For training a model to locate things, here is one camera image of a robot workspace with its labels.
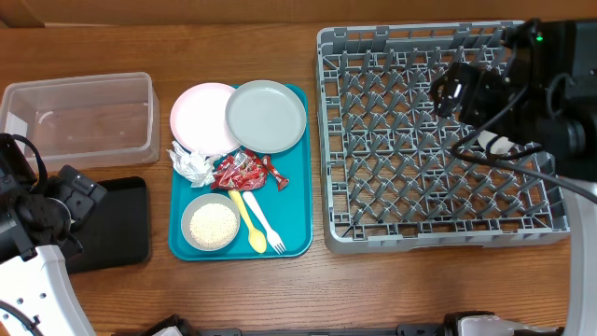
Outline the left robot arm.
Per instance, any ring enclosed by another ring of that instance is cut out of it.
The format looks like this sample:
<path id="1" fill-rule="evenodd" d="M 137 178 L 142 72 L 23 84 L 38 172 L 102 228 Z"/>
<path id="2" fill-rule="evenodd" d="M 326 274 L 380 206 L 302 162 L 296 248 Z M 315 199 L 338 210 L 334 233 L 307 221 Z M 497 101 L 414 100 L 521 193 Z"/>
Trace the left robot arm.
<path id="1" fill-rule="evenodd" d="M 1 136 L 1 323 L 11 335 L 91 335 L 66 270 L 64 246 L 82 252 L 75 231 L 106 194 L 65 165 L 32 168 L 18 134 Z"/>

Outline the small red candy wrapper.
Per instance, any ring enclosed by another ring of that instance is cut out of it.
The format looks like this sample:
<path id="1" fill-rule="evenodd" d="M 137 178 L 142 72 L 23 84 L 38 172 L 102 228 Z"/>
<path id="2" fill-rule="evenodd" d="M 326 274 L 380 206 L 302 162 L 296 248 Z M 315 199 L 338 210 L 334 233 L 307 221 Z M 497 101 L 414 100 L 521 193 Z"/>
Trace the small red candy wrapper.
<path id="1" fill-rule="evenodd" d="M 271 161 L 271 156 L 270 155 L 264 155 L 262 158 L 262 163 L 264 164 L 264 166 L 266 167 L 266 169 L 269 171 L 269 173 L 274 177 L 274 179 L 276 180 L 276 184 L 277 184 L 277 189 L 279 191 L 282 191 L 283 189 L 285 189 L 287 187 L 287 185 L 289 184 L 289 179 L 284 177 L 276 168 L 275 166 L 272 164 Z"/>

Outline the yellow plastic spoon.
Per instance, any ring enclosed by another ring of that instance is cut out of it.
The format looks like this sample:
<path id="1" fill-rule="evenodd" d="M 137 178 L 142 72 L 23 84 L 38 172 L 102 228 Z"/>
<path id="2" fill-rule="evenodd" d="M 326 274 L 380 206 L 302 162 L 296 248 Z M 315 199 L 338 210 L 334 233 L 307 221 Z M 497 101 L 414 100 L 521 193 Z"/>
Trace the yellow plastic spoon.
<path id="1" fill-rule="evenodd" d="M 266 237 L 262 231 L 258 230 L 254 226 L 254 224 L 248 214 L 248 211 L 246 209 L 246 206 L 245 206 L 245 203 L 244 203 L 241 193 L 237 190 L 229 190 L 228 194 L 229 194 L 229 197 L 232 199 L 232 201 L 235 203 L 235 205 L 238 207 L 239 213 L 245 223 L 245 226 L 248 229 L 249 245 L 258 254 L 264 253 L 267 250 Z"/>

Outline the red snack wrapper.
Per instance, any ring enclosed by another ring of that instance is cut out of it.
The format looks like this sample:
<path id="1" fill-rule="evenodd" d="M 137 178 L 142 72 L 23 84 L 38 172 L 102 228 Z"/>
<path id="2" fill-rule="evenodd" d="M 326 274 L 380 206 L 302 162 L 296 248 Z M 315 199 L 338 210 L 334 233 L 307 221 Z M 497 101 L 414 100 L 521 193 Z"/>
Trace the red snack wrapper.
<path id="1" fill-rule="evenodd" d="M 211 189 L 253 190 L 267 182 L 268 171 L 260 157 L 249 149 L 228 155 L 215 170 Z"/>

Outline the pink plate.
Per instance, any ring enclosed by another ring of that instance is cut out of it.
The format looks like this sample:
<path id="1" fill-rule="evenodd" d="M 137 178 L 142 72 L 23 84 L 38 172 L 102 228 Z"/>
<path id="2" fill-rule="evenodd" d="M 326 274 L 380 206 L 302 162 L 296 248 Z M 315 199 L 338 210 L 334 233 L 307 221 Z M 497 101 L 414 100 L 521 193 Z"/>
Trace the pink plate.
<path id="1" fill-rule="evenodd" d="M 184 91 L 174 102 L 170 126 L 175 140 L 189 152 L 226 155 L 240 143 L 231 135 L 226 107 L 236 91 L 223 83 L 202 83 Z"/>

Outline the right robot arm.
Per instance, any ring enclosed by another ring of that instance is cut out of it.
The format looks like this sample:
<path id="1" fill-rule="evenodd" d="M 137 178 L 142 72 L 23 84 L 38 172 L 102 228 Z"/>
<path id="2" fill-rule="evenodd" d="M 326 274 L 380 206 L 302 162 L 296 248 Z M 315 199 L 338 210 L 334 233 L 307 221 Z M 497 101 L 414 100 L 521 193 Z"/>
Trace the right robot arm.
<path id="1" fill-rule="evenodd" d="M 432 82 L 435 113 L 475 131 L 451 147 L 470 163 L 562 188 L 571 228 L 567 321 L 558 335 L 596 332 L 596 21 L 532 19 L 507 27 L 499 75 L 459 62 Z"/>

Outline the white plastic fork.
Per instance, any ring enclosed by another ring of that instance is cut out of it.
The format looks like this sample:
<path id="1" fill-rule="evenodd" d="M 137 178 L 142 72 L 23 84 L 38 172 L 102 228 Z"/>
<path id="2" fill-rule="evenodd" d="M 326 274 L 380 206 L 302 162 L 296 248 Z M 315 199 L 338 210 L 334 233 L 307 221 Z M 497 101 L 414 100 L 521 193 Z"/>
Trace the white plastic fork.
<path id="1" fill-rule="evenodd" d="M 242 197 L 246 204 L 249 206 L 249 208 L 252 210 L 252 212 L 255 214 L 259 222 L 261 223 L 263 229 L 265 230 L 265 237 L 269 245 L 274 249 L 274 251 L 277 254 L 283 254 L 286 251 L 285 244 L 278 232 L 271 227 L 253 192 L 245 191 Z"/>

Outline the white tissue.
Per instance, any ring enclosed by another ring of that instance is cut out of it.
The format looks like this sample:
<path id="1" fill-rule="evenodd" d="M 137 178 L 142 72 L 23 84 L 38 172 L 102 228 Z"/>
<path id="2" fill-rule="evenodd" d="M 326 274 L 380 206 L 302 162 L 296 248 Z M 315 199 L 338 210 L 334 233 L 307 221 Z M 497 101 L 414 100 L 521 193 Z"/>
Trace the white tissue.
<path id="1" fill-rule="evenodd" d="M 221 156 L 204 156 L 199 151 L 187 152 L 177 141 L 168 153 L 174 170 L 184 177 L 192 188 L 202 188 L 215 182 L 215 162 Z"/>

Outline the grey plate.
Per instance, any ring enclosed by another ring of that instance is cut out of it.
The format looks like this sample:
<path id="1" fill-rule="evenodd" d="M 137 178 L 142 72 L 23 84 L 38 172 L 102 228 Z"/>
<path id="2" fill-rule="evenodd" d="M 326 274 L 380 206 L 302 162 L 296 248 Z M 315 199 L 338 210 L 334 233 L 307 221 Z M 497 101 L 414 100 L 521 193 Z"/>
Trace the grey plate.
<path id="1" fill-rule="evenodd" d="M 254 80 L 230 96 L 225 119 L 232 136 L 255 152 L 284 152 L 299 142 L 307 128 L 307 114 L 299 96 L 272 80 Z"/>

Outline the white cup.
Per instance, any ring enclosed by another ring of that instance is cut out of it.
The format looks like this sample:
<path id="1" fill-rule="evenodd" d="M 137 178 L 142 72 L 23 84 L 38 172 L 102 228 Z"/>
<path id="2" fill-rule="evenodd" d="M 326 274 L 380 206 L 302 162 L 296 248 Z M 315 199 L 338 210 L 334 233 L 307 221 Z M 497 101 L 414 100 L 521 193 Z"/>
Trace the white cup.
<path id="1" fill-rule="evenodd" d="M 493 155 L 507 154 L 514 147 L 514 144 L 506 137 L 488 131 L 482 131 L 477 137 L 477 141 L 486 152 Z"/>

